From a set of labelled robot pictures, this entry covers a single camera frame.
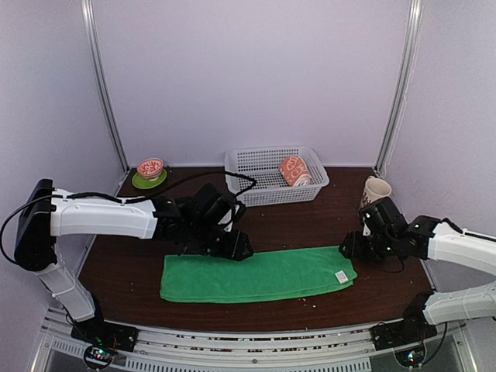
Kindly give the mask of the green microfiber towel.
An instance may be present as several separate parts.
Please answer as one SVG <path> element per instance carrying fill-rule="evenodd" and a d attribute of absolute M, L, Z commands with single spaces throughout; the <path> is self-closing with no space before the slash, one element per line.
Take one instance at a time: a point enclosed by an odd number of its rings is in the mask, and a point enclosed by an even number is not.
<path fill-rule="evenodd" d="M 240 262 L 166 256 L 160 297 L 192 304 L 246 304 L 341 291 L 357 279 L 336 246 L 255 253 Z"/>

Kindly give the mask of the white plastic mesh basket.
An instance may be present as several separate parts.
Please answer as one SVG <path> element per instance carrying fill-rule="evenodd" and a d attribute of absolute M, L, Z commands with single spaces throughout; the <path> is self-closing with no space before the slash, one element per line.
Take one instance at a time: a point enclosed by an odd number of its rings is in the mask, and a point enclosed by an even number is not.
<path fill-rule="evenodd" d="M 280 172 L 288 157 L 300 157 L 310 180 L 305 186 L 292 187 Z M 329 184 L 328 174 L 312 148 L 307 146 L 274 146 L 230 150 L 224 156 L 226 172 L 242 174 L 248 179 L 227 175 L 229 191 L 247 207 L 310 202 Z"/>

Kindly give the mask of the orange rabbit pattern towel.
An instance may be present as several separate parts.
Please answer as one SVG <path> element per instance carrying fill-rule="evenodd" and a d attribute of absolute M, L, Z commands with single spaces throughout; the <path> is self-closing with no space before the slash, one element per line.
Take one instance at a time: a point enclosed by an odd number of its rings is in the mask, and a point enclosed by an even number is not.
<path fill-rule="evenodd" d="M 298 156 L 290 156 L 283 160 L 279 167 L 283 179 L 291 187 L 310 185 L 311 175 L 306 163 Z"/>

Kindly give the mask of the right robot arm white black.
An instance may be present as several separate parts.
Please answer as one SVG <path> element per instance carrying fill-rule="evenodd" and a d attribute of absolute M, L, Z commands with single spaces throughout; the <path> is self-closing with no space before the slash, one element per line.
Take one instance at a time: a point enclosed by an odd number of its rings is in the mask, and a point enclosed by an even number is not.
<path fill-rule="evenodd" d="M 419 215 L 408 222 L 389 197 L 359 211 L 362 228 L 345 235 L 339 245 L 346 259 L 379 263 L 388 257 L 447 263 L 495 275 L 495 238 L 463 229 L 448 218 Z M 452 321 L 493 318 L 495 283 L 457 291 L 417 295 L 405 309 L 397 334 L 408 343 L 427 326 Z"/>

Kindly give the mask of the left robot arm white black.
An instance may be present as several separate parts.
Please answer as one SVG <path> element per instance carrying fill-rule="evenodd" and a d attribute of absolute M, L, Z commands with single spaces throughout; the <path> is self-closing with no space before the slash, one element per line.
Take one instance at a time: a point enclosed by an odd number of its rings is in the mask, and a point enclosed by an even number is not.
<path fill-rule="evenodd" d="M 253 255 L 247 234 L 234 229 L 246 207 L 213 184 L 191 197 L 159 193 L 117 198 L 98 192 L 70 193 L 42 179 L 17 217 L 14 253 L 9 263 L 38 276 L 66 309 L 74 327 L 95 344 L 111 338 L 96 297 L 65 266 L 57 252 L 60 236 L 128 236 L 181 244 L 193 254 L 242 261 Z"/>

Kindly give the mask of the ceramic mug floral pattern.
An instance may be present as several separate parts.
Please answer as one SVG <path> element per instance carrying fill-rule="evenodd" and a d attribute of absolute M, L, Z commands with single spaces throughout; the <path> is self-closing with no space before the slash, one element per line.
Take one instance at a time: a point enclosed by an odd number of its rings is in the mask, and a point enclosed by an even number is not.
<path fill-rule="evenodd" d="M 363 187 L 363 194 L 360 200 L 360 208 L 363 208 L 380 198 L 389 197 L 392 194 L 392 188 L 385 180 L 369 176 Z"/>

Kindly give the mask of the red patterned small bowl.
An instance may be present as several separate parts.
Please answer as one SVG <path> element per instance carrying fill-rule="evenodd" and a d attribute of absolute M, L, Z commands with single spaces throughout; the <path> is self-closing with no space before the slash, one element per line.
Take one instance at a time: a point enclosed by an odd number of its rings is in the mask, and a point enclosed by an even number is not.
<path fill-rule="evenodd" d="M 157 179 L 164 171 L 164 161 L 160 158 L 144 160 L 138 167 L 137 173 L 145 180 Z"/>

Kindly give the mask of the green saucer plate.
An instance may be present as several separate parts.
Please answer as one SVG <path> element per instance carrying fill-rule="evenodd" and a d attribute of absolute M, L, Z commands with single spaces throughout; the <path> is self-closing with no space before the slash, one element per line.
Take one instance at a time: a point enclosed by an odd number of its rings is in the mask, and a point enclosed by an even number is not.
<path fill-rule="evenodd" d="M 167 178 L 167 171 L 165 169 L 155 178 L 145 178 L 139 173 L 135 173 L 132 178 L 132 186 L 139 190 L 150 190 L 163 184 Z"/>

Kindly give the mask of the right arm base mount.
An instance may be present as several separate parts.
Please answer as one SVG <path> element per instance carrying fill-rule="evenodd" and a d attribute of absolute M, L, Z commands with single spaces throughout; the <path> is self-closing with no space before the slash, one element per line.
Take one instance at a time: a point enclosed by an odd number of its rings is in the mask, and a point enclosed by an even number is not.
<path fill-rule="evenodd" d="M 370 334 L 376 351 L 392 351 L 396 362 L 411 370 L 428 360 L 425 341 L 438 332 L 435 325 L 401 320 L 380 322 L 370 329 Z"/>

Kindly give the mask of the right aluminium frame post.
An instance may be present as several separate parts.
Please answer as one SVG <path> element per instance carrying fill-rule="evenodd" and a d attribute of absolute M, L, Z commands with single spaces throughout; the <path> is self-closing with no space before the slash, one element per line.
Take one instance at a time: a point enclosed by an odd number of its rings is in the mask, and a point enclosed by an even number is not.
<path fill-rule="evenodd" d="M 413 73 L 415 55 L 418 49 L 419 34 L 422 23 L 424 1 L 411 0 L 408 14 L 408 23 L 405 31 L 404 48 L 398 73 L 396 88 L 388 116 L 386 130 L 382 140 L 381 148 L 377 156 L 374 172 L 380 177 L 387 173 L 387 166 L 391 162 L 394 145 L 401 126 L 404 108 L 406 105 L 406 93 L 409 81 Z"/>

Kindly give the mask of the aluminium frame post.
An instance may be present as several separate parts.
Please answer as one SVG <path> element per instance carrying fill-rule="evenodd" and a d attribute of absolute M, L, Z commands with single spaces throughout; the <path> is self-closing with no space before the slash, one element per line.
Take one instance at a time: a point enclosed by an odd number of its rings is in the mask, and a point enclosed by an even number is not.
<path fill-rule="evenodd" d="M 405 31 L 404 48 L 398 73 L 396 88 L 388 116 L 386 130 L 382 140 L 381 148 L 377 156 L 374 172 L 380 177 L 387 173 L 387 166 L 391 162 L 394 145 L 401 126 L 404 108 L 406 105 L 406 93 L 409 81 L 413 73 L 415 55 L 418 49 L 419 34 L 422 23 L 424 1 L 411 0 L 408 14 L 408 23 Z"/>
<path fill-rule="evenodd" d="M 103 116 L 113 149 L 118 158 L 119 165 L 123 172 L 130 170 L 129 162 L 125 155 L 122 139 L 119 134 L 115 114 L 111 103 L 109 88 L 105 79 L 105 70 L 98 40 L 98 30 L 95 21 L 94 2 L 91 0 L 81 0 L 81 11 L 83 23 L 88 38 L 88 45 L 91 54 L 92 66 L 95 74 L 98 97 L 102 106 Z"/>

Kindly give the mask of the aluminium front rail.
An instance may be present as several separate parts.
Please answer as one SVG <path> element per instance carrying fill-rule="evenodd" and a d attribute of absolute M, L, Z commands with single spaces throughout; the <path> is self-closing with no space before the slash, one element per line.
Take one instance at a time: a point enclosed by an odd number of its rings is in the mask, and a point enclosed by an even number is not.
<path fill-rule="evenodd" d="M 476 371 L 464 325 L 439 326 L 419 343 L 379 350 L 369 324 L 294 332 L 200 332 L 137 326 L 132 351 L 106 371 Z"/>

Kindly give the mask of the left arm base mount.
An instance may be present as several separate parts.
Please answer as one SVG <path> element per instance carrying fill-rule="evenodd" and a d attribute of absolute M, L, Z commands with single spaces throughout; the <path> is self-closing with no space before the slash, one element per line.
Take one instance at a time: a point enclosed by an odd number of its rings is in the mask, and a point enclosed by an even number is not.
<path fill-rule="evenodd" d="M 88 345 L 83 352 L 83 361 L 90 370 L 101 371 L 114 362 L 125 359 L 124 352 L 131 353 L 135 349 L 139 330 L 132 326 L 107 323 L 107 333 L 103 336 L 89 336 L 73 325 L 71 337 L 85 341 Z"/>

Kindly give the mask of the left aluminium frame post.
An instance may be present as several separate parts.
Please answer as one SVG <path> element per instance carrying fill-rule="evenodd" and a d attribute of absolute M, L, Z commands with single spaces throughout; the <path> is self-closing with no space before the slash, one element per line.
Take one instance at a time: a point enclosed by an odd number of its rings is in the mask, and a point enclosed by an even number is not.
<path fill-rule="evenodd" d="M 91 0 L 81 0 L 81 11 L 83 23 L 88 38 L 88 45 L 91 54 L 92 66 L 95 74 L 98 97 L 102 106 L 103 116 L 113 149 L 118 158 L 119 165 L 123 172 L 130 170 L 129 162 L 125 155 L 122 139 L 119 134 L 115 114 L 111 103 L 109 88 L 105 79 L 105 70 L 98 40 L 98 30 L 95 21 L 94 2 Z"/>

